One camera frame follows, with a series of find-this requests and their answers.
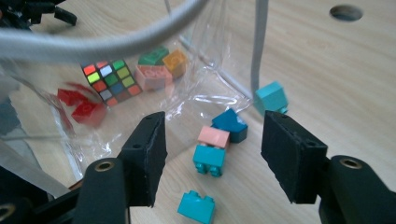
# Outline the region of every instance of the table surface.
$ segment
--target table surface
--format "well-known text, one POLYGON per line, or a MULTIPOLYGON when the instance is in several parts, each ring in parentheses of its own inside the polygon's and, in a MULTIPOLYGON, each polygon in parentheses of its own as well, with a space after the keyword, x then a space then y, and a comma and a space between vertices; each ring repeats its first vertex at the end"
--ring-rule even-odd
MULTIPOLYGON (((133 7, 137 1, 125 7, 122 1, 114 1, 111 7, 108 1, 94 2, 89 5, 89 1, 69 0, 62 4, 78 15, 78 25, 90 31, 90 35, 114 35, 139 28, 119 16, 127 14, 111 7, 131 10, 132 14, 161 12, 141 18, 141 24, 166 15, 163 3, 156 9, 155 4, 148 8, 133 7)), ((177 4, 178 1, 171 1, 173 7, 177 4)), ((228 28, 235 39, 244 39, 252 27, 244 21, 254 21, 254 1, 230 1, 228 9, 230 20, 240 22, 228 28)), ((329 146, 329 158, 348 155, 366 161, 393 190, 396 189, 393 172, 396 169, 395 11, 396 4, 391 0, 271 1, 260 81, 261 86, 274 80, 283 85, 290 102, 288 115, 329 146), (353 22, 332 18, 330 9, 344 3, 360 8, 362 18, 353 22)), ((45 18, 35 29, 74 35, 73 27, 52 20, 45 18)), ((245 49, 251 45, 251 39, 247 38, 231 51, 249 58, 250 51, 245 49)), ((227 68, 238 66, 227 62, 227 57, 224 61, 227 68)), ((250 106, 239 114, 248 124, 247 139, 228 149, 223 176, 198 174, 191 162, 195 146, 184 148, 167 161, 155 206, 131 209, 133 223, 192 223, 177 213, 183 193, 190 189, 214 198, 214 223, 320 222, 319 199, 316 204, 290 204, 261 157, 263 120, 255 108, 250 106)), ((72 184, 73 176, 59 167, 46 165, 54 155, 40 151, 35 154, 45 171, 66 185, 72 184)))

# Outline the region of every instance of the blue toy block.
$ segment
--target blue toy block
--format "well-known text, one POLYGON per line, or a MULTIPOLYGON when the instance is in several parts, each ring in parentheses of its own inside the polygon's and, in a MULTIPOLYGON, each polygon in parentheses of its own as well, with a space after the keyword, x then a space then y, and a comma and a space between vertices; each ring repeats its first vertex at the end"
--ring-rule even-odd
POLYGON ((248 126, 233 109, 228 109, 212 119, 212 127, 230 133, 230 142, 240 143, 248 136, 248 126))
POLYGON ((209 196, 202 199, 198 192, 190 190, 190 193, 184 193, 177 212, 185 217, 209 224, 215 212, 215 201, 209 196))
POLYGON ((198 173, 206 174, 209 171, 214 177, 219 177, 222 175, 224 159, 224 149, 198 145, 195 149, 192 161, 198 173))
POLYGON ((254 105, 256 109, 265 116, 265 110, 276 111, 282 114, 288 112, 288 100, 286 99, 283 87, 277 82, 273 82, 257 90, 254 105))

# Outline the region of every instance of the toy block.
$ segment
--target toy block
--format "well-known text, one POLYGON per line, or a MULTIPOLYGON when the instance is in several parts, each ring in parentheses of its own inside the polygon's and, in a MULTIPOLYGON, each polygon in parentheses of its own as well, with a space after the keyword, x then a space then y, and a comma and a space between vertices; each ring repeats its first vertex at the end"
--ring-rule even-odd
POLYGON ((195 148, 192 161, 198 173, 206 174, 208 171, 214 177, 222 175, 222 166, 225 159, 225 150, 198 145, 195 148))
POLYGON ((209 224, 215 212, 215 201, 209 196, 201 198, 198 192, 190 190, 189 193, 183 194, 177 212, 195 221, 209 224))
POLYGON ((85 101, 77 106, 72 118, 81 124, 97 127, 106 115, 106 106, 103 103, 95 104, 85 101))
POLYGON ((81 102, 88 101, 88 98, 79 91, 68 91, 64 89, 58 89, 58 98, 68 106, 78 105, 81 102))
POLYGON ((230 142, 240 143, 248 136, 248 126, 233 109, 228 109, 212 119, 212 127, 230 132, 230 142))
POLYGON ((209 126, 204 126, 198 136, 198 142, 203 145, 225 149, 230 144, 230 133, 209 126))
POLYGON ((168 54, 169 49, 160 46, 151 52, 142 54, 137 63, 141 65, 163 65, 163 58, 168 54))
POLYGON ((165 66, 137 65, 134 78, 143 91, 163 89, 173 82, 165 66))
POLYGON ((184 53, 177 49, 163 58, 166 68, 172 73, 173 78, 178 78, 186 73, 187 58, 184 53))
POLYGON ((288 112, 288 100, 283 87, 277 81, 257 90, 255 93, 254 105, 263 117, 265 116, 265 110, 282 114, 288 112))

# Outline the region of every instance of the orange toy block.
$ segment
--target orange toy block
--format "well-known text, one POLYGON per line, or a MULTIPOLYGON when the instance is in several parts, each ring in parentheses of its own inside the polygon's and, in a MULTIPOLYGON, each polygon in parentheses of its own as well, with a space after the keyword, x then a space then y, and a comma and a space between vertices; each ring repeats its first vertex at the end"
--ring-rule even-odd
POLYGON ((163 58, 163 63, 173 78, 181 77, 186 73, 187 58, 181 50, 177 49, 163 58))

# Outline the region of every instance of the gray cable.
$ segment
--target gray cable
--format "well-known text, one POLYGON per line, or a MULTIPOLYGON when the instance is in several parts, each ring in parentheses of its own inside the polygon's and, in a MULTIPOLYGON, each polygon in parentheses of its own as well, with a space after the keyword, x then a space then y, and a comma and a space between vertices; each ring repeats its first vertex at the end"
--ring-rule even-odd
POLYGON ((3 29, 0 32, 0 58, 53 62, 90 63, 126 58, 147 51, 190 24, 207 0, 190 0, 166 19, 150 27, 117 37, 68 38, 3 29))
POLYGON ((253 99, 260 87, 260 66, 264 48, 265 30, 268 17, 268 0, 256 0, 256 23, 254 28, 254 45, 250 69, 250 88, 253 99))

